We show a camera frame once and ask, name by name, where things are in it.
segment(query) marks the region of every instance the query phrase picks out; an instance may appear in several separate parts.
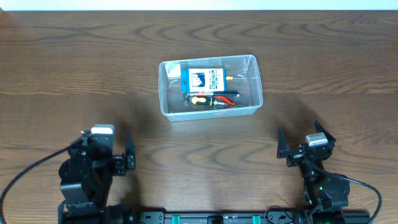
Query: battery label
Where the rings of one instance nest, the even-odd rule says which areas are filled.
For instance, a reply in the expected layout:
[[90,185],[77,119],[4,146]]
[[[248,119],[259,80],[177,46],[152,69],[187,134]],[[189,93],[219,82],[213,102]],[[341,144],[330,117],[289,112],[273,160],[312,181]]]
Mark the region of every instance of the battery label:
[[190,68],[189,92],[225,91],[225,75],[222,68]]

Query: clear plastic container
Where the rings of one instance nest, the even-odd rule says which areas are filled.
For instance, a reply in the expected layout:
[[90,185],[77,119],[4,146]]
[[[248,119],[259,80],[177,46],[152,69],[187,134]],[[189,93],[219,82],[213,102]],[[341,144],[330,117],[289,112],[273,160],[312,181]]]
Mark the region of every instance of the clear plastic container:
[[[225,68],[226,76],[233,77],[226,81],[226,91],[240,94],[228,98],[241,107],[215,109],[184,102],[181,70],[188,68]],[[253,55],[238,55],[162,62],[159,65],[159,99],[162,113],[170,121],[253,114],[263,101],[257,60]]]

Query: wood grain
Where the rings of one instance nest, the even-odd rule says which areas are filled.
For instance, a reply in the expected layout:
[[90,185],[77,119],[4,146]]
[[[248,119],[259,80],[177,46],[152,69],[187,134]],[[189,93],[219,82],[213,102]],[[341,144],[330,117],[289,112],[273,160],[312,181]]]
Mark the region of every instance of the wood grain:
[[[337,138],[325,168],[377,187],[375,223],[397,223],[398,12],[7,12],[0,21],[0,189],[95,123],[131,131],[137,170],[109,205],[265,210],[305,204],[298,168],[276,159],[318,119]],[[157,73],[166,60],[254,54],[264,106],[252,116],[170,123]],[[9,223],[55,223],[62,154],[7,195]],[[349,208],[377,205],[351,184]]]

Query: cable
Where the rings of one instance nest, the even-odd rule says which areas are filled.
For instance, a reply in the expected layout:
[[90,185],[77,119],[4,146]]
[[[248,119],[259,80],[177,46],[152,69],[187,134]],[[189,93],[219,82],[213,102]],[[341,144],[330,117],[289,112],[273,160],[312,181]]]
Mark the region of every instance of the cable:
[[217,100],[222,100],[225,103],[229,104],[230,106],[234,106],[235,103],[232,102],[231,100],[229,100],[226,96],[214,96],[214,98],[216,98]]
[[379,192],[375,187],[373,187],[373,186],[370,185],[370,184],[367,184],[367,183],[358,181],[358,180],[354,180],[354,179],[351,179],[351,178],[348,178],[348,177],[344,177],[344,176],[342,176],[341,174],[334,174],[334,173],[328,172],[328,171],[326,171],[326,170],[324,170],[324,169],[321,169],[321,168],[317,167],[317,166],[308,158],[308,156],[307,156],[306,154],[304,154],[304,156],[305,156],[305,159],[308,161],[308,163],[309,163],[315,170],[317,170],[317,171],[319,171],[319,172],[321,172],[321,173],[323,173],[323,174],[326,174],[326,175],[329,175],[329,174],[330,174],[330,175],[334,175],[335,177],[338,177],[338,178],[340,178],[340,179],[342,179],[342,180],[347,180],[347,181],[350,181],[350,182],[352,182],[352,183],[359,184],[359,185],[362,185],[362,186],[364,186],[364,187],[367,187],[367,188],[373,190],[373,191],[377,194],[377,197],[378,197],[378,199],[379,199],[379,203],[377,204],[377,208],[376,208],[376,210],[374,211],[374,213],[373,213],[371,219],[367,222],[367,224],[372,223],[372,221],[373,221],[373,220],[376,218],[376,216],[378,215],[378,213],[379,213],[379,211],[380,211],[380,209],[381,209],[381,203],[382,203],[381,194],[380,194],[380,192]]
[[6,195],[8,193],[8,191],[10,191],[11,187],[17,182],[17,180],[19,180],[23,175],[25,175],[27,172],[29,172],[31,169],[33,169],[34,167],[40,165],[41,163],[67,151],[68,149],[70,149],[71,146],[66,147],[65,149],[61,149],[58,152],[55,152],[35,163],[33,163],[32,165],[30,165],[29,167],[26,167],[26,169],[24,169],[22,172],[20,172],[16,177],[14,177],[7,185],[6,189],[4,189],[4,191],[1,194],[1,199],[0,199],[0,223],[2,224],[6,224],[6,218],[4,217],[4,212],[2,209],[3,203],[4,203],[4,199],[6,198]]
[[275,224],[275,223],[269,221],[268,217],[266,218],[266,214],[270,208],[280,208],[286,214],[287,218],[292,220],[292,222],[290,222],[290,223],[294,223],[293,218],[284,210],[284,208],[282,208],[281,206],[278,206],[278,205],[272,205],[269,208],[267,208],[267,210],[264,212],[264,219],[266,219],[268,221],[268,223]]

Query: black cable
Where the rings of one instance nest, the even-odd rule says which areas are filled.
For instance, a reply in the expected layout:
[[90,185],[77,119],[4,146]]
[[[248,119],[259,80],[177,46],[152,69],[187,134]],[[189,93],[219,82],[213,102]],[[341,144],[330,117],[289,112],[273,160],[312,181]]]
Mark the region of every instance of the black cable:
[[2,209],[2,205],[4,203],[4,199],[6,198],[6,195],[8,193],[8,191],[10,191],[11,187],[17,182],[17,180],[19,180],[23,175],[25,175],[27,172],[29,172],[31,169],[33,169],[34,167],[40,165],[41,163],[67,151],[68,149],[70,149],[71,146],[66,147],[65,149],[61,149],[58,152],[55,152],[35,163],[33,163],[32,165],[30,165],[29,167],[26,167],[26,169],[24,169],[22,172],[20,172],[16,177],[14,177],[7,185],[6,189],[4,189],[4,191],[1,194],[1,199],[0,199],[0,223],[1,224],[6,224],[6,218],[4,217],[4,212]]
[[285,211],[284,208],[282,208],[281,206],[278,206],[278,205],[271,205],[271,206],[270,206],[269,208],[267,208],[267,210],[264,212],[264,218],[268,221],[267,223],[275,224],[275,223],[269,221],[268,215],[267,215],[267,218],[266,218],[266,214],[267,214],[267,212],[268,212],[268,210],[269,210],[270,208],[280,208],[280,209],[286,214],[287,218],[291,219],[292,222],[290,222],[290,223],[294,223],[293,218]]
[[373,191],[377,194],[377,197],[378,197],[378,199],[379,199],[379,203],[377,204],[377,208],[376,208],[376,210],[374,211],[374,213],[373,213],[371,219],[367,222],[367,224],[372,223],[372,221],[373,221],[373,220],[376,218],[376,216],[378,215],[378,213],[379,213],[379,211],[380,211],[380,209],[381,209],[381,203],[382,203],[381,194],[380,194],[380,192],[379,192],[375,187],[373,187],[373,186],[370,185],[370,184],[367,184],[367,183],[358,181],[358,180],[354,180],[354,179],[351,179],[351,178],[348,178],[348,177],[344,177],[344,176],[342,176],[341,174],[334,174],[334,173],[328,172],[328,171],[326,171],[326,170],[324,170],[324,169],[321,169],[321,168],[317,167],[317,166],[308,158],[308,156],[307,156],[306,154],[304,154],[304,156],[305,156],[306,160],[308,161],[308,163],[309,163],[315,170],[317,170],[317,171],[319,171],[319,172],[321,172],[321,173],[323,173],[323,174],[326,174],[326,175],[328,175],[328,174],[334,175],[335,177],[338,177],[338,178],[340,178],[340,179],[342,179],[342,180],[347,180],[347,181],[350,181],[350,182],[352,182],[352,183],[359,184],[359,185],[362,185],[362,186],[364,186],[364,187],[367,187],[367,188],[373,190]]

